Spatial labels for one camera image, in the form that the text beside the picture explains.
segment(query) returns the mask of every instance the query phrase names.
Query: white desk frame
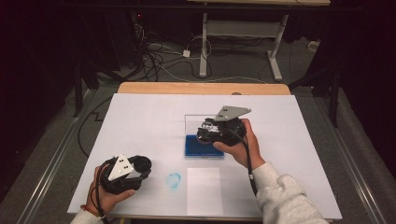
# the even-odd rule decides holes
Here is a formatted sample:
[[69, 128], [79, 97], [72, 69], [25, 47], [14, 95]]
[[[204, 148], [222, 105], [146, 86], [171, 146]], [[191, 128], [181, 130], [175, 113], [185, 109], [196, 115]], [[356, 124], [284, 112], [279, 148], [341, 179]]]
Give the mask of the white desk frame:
[[207, 19], [204, 13], [202, 30], [202, 54], [200, 62], [200, 77], [206, 77], [208, 35], [274, 37], [275, 44], [272, 50], [267, 50], [267, 56], [276, 81], [282, 80], [279, 66], [276, 62], [276, 53], [286, 28], [289, 15], [284, 15], [281, 22], [255, 22], [255, 21], [213, 21]]

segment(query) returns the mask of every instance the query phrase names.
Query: desk leg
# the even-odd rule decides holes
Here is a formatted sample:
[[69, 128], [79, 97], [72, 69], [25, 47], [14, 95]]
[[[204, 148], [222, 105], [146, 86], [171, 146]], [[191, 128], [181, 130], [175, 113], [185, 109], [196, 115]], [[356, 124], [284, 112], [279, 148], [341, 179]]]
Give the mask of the desk leg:
[[207, 13], [204, 13], [204, 19], [202, 22], [202, 51], [201, 61], [199, 65], [199, 76], [206, 77], [206, 66], [207, 66], [207, 48], [206, 48], [206, 34], [207, 34]]
[[285, 31], [286, 22], [288, 21], [288, 17], [289, 17], [289, 15], [284, 15], [282, 17], [282, 22], [280, 23], [279, 28], [277, 29], [274, 49], [267, 51], [268, 60], [270, 61], [270, 65], [273, 70], [274, 78], [276, 81], [282, 80], [282, 75], [280, 74], [279, 66], [277, 65], [277, 62], [276, 62], [276, 53], [277, 53], [277, 50], [279, 49], [280, 41], [282, 40], [282, 35], [283, 35], [283, 32]]

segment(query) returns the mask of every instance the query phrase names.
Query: cable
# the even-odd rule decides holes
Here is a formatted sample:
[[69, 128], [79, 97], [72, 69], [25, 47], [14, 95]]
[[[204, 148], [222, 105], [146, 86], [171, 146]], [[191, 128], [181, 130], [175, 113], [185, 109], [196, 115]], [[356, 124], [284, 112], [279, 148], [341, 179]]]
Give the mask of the cable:
[[148, 47], [151, 46], [151, 45], [154, 45], [154, 46], [161, 46], [159, 49], [155, 49], [154, 51], [158, 51], [158, 50], [160, 50], [160, 49], [162, 49], [162, 48], [166, 48], [166, 49], [171, 49], [172, 51], [171, 51], [171, 52], [164, 52], [164, 51], [161, 51], [161, 53], [175, 53], [175, 54], [181, 55], [181, 53], [177, 52], [175, 49], [172, 49], [172, 48], [170, 48], [170, 47], [167, 47], [167, 46], [165, 46], [165, 45], [163, 45], [163, 44], [160, 45], [160, 44], [149, 43], [149, 44], [148, 44]]
[[90, 155], [84, 150], [84, 148], [83, 148], [83, 146], [82, 146], [82, 144], [81, 144], [81, 137], [80, 137], [80, 135], [81, 135], [82, 127], [84, 126], [84, 123], [87, 121], [88, 117], [89, 117], [90, 115], [92, 115], [92, 114], [96, 114], [96, 119], [95, 119], [95, 120], [97, 120], [97, 118], [98, 118], [98, 112], [95, 112], [95, 110], [96, 110], [97, 108], [99, 108], [101, 105], [103, 105], [105, 102], [111, 100], [111, 98], [113, 98], [113, 96], [111, 96], [111, 97], [105, 99], [105, 100], [104, 100], [102, 103], [100, 103], [94, 110], [92, 110], [92, 111], [87, 115], [87, 117], [84, 118], [84, 120], [82, 121], [81, 125], [80, 125], [79, 128], [78, 128], [78, 134], [77, 134], [78, 146], [79, 146], [79, 149], [81, 150], [82, 154], [84, 154], [84, 156], [86, 156], [87, 158], [90, 157]]
[[175, 77], [172, 73], [170, 73], [166, 68], [162, 67], [163, 71], [165, 71], [169, 76], [173, 77], [174, 79], [180, 80], [180, 81], [185, 81], [185, 82], [191, 82], [191, 83], [205, 83], [205, 82], [217, 82], [217, 81], [222, 81], [222, 80], [227, 80], [227, 79], [235, 79], [235, 78], [242, 78], [242, 79], [249, 79], [249, 80], [254, 80], [260, 83], [268, 84], [267, 82], [252, 78], [252, 77], [224, 77], [224, 78], [217, 78], [217, 79], [212, 79], [212, 80], [206, 80], [206, 81], [191, 81], [187, 80], [184, 78], [180, 77]]
[[142, 35], [141, 40], [140, 40], [140, 44], [139, 46], [137, 46], [137, 49], [140, 48], [140, 46], [143, 44], [143, 40], [145, 39], [145, 30], [143, 29], [143, 27], [137, 23], [134, 24], [134, 26], [139, 27], [139, 33], [137, 34], [137, 39], [140, 39], [140, 34]]
[[[242, 42], [243, 41], [251, 41], [251, 39], [240, 39], [239, 38], [239, 40], [232, 40], [230, 36], [226, 36], [226, 38], [221, 38], [221, 37], [214, 36], [214, 35], [208, 35], [207, 38], [209, 39], [209, 37], [213, 38], [213, 39], [217, 39], [217, 40], [223, 41], [223, 42], [228, 42], [229, 45], [230, 45], [230, 49], [228, 50], [228, 52], [223, 53], [223, 54], [214, 54], [214, 56], [218, 56], [218, 57], [222, 57], [222, 56], [226, 56], [228, 54], [231, 54], [234, 49], [243, 49], [243, 48], [247, 48], [247, 47], [257, 47], [266, 39], [265, 37], [254, 38], [251, 43], [245, 44], [245, 43], [242, 43]], [[212, 55], [213, 55], [215, 47], [227, 47], [225, 45], [216, 45], [216, 44], [214, 44], [214, 40], [210, 40], [210, 42], [211, 42], [211, 46], [212, 46]]]
[[256, 182], [254, 182], [254, 176], [253, 176], [253, 170], [251, 168], [251, 158], [250, 158], [250, 149], [248, 147], [248, 139], [245, 141], [238, 133], [230, 130], [230, 129], [224, 129], [225, 131], [232, 133], [234, 136], [236, 136], [241, 143], [244, 145], [245, 147], [245, 151], [247, 153], [247, 174], [248, 174], [248, 179], [250, 181], [250, 186], [253, 190], [254, 195], [257, 195], [257, 186], [256, 186]]
[[206, 57], [207, 56], [209, 56], [210, 55], [210, 53], [212, 52], [212, 45], [210, 44], [210, 42], [209, 42], [209, 40], [207, 40], [206, 38], [204, 38], [204, 37], [202, 37], [202, 36], [196, 36], [195, 38], [193, 38], [192, 40], [191, 40], [191, 44], [192, 44], [192, 41], [194, 41], [194, 40], [196, 40], [196, 39], [199, 39], [199, 38], [201, 38], [201, 39], [203, 39], [204, 41], [206, 41], [208, 44], [209, 44], [209, 53], [208, 54], [206, 54]]
[[105, 161], [98, 169], [98, 172], [96, 174], [96, 179], [95, 179], [95, 196], [96, 196], [96, 203], [97, 207], [96, 209], [98, 210], [99, 216], [102, 219], [103, 223], [109, 224], [109, 221], [107, 220], [107, 217], [105, 215], [105, 211], [102, 208], [101, 202], [100, 202], [100, 195], [99, 195], [99, 185], [100, 185], [100, 175], [102, 173], [103, 168], [108, 164], [108, 161]]

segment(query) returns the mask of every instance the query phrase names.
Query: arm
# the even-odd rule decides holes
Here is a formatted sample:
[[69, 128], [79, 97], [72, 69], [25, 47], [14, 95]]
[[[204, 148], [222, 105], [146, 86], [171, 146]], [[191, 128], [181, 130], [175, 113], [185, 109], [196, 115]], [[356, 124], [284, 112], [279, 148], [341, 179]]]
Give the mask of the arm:
[[[275, 168], [262, 158], [257, 137], [248, 119], [242, 119], [247, 134], [253, 176], [258, 193], [258, 206], [263, 212], [263, 223], [327, 223], [317, 208], [305, 196], [304, 190], [290, 175], [279, 175]], [[248, 166], [247, 155], [242, 143], [228, 147], [214, 143], [218, 150], [230, 153], [236, 161]]]
[[[96, 179], [98, 175], [99, 167], [95, 169], [95, 175], [93, 180]], [[91, 183], [90, 190], [88, 191], [87, 203], [85, 206], [81, 206], [81, 210], [77, 213], [71, 224], [102, 224], [103, 221], [99, 216], [99, 212], [97, 210], [97, 201], [96, 197], [96, 188], [94, 181]], [[107, 215], [117, 203], [126, 200], [127, 198], [134, 195], [134, 189], [125, 190], [121, 194], [111, 194], [107, 193], [102, 186], [99, 186], [99, 200], [102, 205], [102, 209]]]

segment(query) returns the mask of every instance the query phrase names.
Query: desk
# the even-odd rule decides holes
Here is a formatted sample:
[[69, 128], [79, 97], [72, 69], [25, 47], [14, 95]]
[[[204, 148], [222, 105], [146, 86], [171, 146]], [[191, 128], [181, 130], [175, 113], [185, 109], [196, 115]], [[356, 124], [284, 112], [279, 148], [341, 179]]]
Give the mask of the desk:
[[[283, 6], [328, 6], [330, 0], [189, 0], [193, 2], [209, 3], [238, 3], [238, 4], [259, 4], [259, 5], [283, 5]], [[204, 13], [203, 31], [202, 31], [202, 53], [200, 61], [200, 77], [206, 77], [207, 63], [207, 36], [208, 35], [233, 35], [233, 36], [252, 36], [252, 37], [274, 37], [275, 44], [272, 50], [267, 50], [267, 56], [271, 65], [273, 75], [276, 81], [282, 80], [282, 75], [276, 61], [276, 53], [282, 40], [283, 32], [286, 28], [286, 22], [289, 15], [283, 15], [280, 22], [256, 22], [256, 21], [214, 21], [207, 19], [207, 13]]]
[[[233, 92], [250, 95], [228, 95]], [[217, 113], [223, 104], [252, 108], [245, 118], [252, 121], [257, 135], [265, 136], [259, 140], [265, 148], [264, 158], [281, 174], [295, 176], [323, 216], [341, 218], [297, 102], [286, 86], [225, 83], [123, 83], [113, 97], [68, 212], [76, 213], [84, 203], [93, 168], [111, 156], [125, 153], [149, 157], [152, 172], [134, 199], [120, 203], [111, 216], [262, 219], [247, 170], [232, 156], [222, 160], [189, 160], [183, 156], [185, 115]], [[195, 203], [191, 200], [194, 192], [190, 191], [194, 176], [189, 174], [206, 169], [217, 174], [207, 187], [220, 193], [209, 199], [207, 207], [213, 206], [213, 210], [197, 211], [191, 206]], [[166, 184], [173, 174], [181, 176], [176, 189]]]

